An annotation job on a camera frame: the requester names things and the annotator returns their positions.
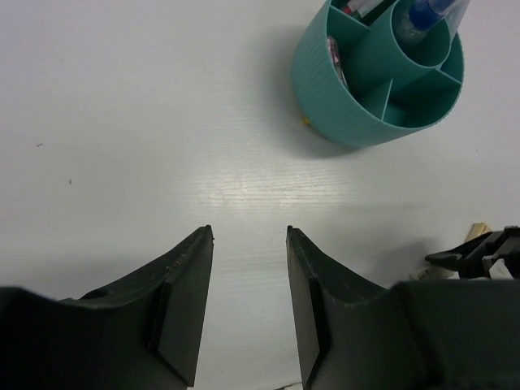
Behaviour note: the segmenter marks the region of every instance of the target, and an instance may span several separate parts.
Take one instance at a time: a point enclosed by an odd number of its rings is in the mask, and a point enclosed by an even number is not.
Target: blue pen cap
[[[440,22],[456,0],[417,0],[409,9],[409,20],[417,30],[429,30]]]

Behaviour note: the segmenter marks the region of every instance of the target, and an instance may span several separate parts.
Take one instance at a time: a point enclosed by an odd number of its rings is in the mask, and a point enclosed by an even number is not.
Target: white table surface
[[[520,223],[520,3],[473,1],[444,122],[356,152],[290,88],[321,4],[3,2],[0,284],[79,297],[209,223],[196,389],[269,389],[299,379],[288,224],[389,285],[473,222]]]

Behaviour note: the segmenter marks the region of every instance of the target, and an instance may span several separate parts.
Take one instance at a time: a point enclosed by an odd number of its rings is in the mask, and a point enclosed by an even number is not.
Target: desk organizer
[[[392,19],[414,0],[398,0],[370,27],[341,11],[340,1],[323,5],[294,53],[292,85],[308,121],[326,138],[352,147],[378,145],[440,122],[462,88],[459,36],[450,42],[442,21],[407,55]],[[327,36],[338,43],[348,86],[333,67]]]

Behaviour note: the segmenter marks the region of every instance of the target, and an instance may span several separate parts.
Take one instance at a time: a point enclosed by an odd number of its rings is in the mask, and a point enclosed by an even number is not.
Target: teal pen holder
[[[440,122],[462,89],[459,36],[451,42],[442,21],[405,54],[392,19],[414,0],[398,0],[370,27],[346,15],[335,1],[328,0],[314,17],[292,61],[292,85],[308,121],[326,138],[357,148]],[[336,73],[327,36],[338,43],[348,86]]]

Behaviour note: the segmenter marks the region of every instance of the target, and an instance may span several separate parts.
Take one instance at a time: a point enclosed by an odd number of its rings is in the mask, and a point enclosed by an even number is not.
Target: black plastic part
[[[80,300],[0,288],[0,388],[193,386],[212,258],[207,226]]]
[[[486,233],[457,248],[426,256],[430,264],[457,271],[461,279],[489,277],[489,268],[505,260],[511,275],[520,278],[520,228]]]
[[[305,390],[520,388],[520,284],[439,280],[385,290],[288,229]]]

